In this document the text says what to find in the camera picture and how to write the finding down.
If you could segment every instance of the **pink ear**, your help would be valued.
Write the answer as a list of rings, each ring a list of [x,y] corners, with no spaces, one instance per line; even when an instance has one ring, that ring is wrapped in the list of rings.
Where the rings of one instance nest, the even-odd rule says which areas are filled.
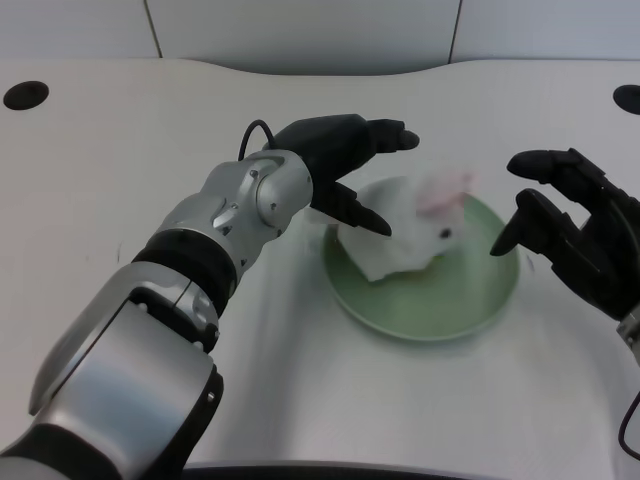
[[[430,214],[460,205],[473,176],[468,172],[438,172],[428,175],[416,192],[416,212]]]

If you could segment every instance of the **black hole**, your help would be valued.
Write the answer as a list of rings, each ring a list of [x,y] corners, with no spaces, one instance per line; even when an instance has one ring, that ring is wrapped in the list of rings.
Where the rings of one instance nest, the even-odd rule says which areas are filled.
[[[37,107],[49,96],[49,87],[31,81],[14,85],[4,94],[4,106],[11,110],[29,110]]]
[[[625,112],[640,115],[640,85],[623,85],[616,88],[613,101]]]

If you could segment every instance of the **robotic arm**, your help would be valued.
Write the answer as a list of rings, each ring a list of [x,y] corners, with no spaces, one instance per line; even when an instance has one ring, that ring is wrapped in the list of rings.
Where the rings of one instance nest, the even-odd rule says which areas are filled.
[[[256,125],[269,149],[243,158]],[[214,168],[176,206],[49,353],[32,390],[33,424],[0,454],[0,478],[178,478],[222,397],[208,355],[218,319],[263,245],[309,204],[390,235],[336,181],[418,142],[402,122],[358,115],[301,120],[275,137],[254,122],[240,161]]]
[[[550,184],[591,216],[578,228],[540,192],[523,190],[516,197],[518,210],[491,254],[504,255],[521,244],[547,257],[554,273],[575,294],[620,322],[618,334],[640,365],[640,203],[574,149],[522,152],[507,169]],[[627,445],[625,433],[638,405],[640,393],[618,431],[620,447],[636,460],[640,453]]]

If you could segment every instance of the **white stuffed toy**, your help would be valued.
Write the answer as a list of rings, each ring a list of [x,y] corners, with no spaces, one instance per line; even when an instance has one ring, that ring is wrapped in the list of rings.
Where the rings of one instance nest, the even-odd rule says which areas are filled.
[[[423,270],[459,243],[470,180],[466,173],[442,171],[372,183],[358,192],[358,201],[389,223],[392,236],[340,224],[338,240],[370,282]]]

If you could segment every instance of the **white table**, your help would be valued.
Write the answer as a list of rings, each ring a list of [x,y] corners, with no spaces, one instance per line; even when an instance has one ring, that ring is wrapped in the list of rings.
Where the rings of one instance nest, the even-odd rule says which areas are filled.
[[[374,159],[352,187],[421,162],[465,162],[504,219],[529,182],[505,165],[527,149],[578,148],[640,193],[640,117],[613,90],[640,63],[487,61],[389,77],[277,77],[190,61],[0,63],[0,92],[51,95],[0,108],[0,444],[29,424],[34,375],[56,338],[246,125],[357,112],[422,137]],[[548,189],[578,220],[580,207]],[[637,478],[615,434],[640,369],[615,324],[533,255],[506,318],[471,339],[408,345],[336,305],[319,232],[299,216],[231,300],[213,352],[226,391],[194,462],[331,460],[526,480]],[[640,428],[632,435],[640,437]]]

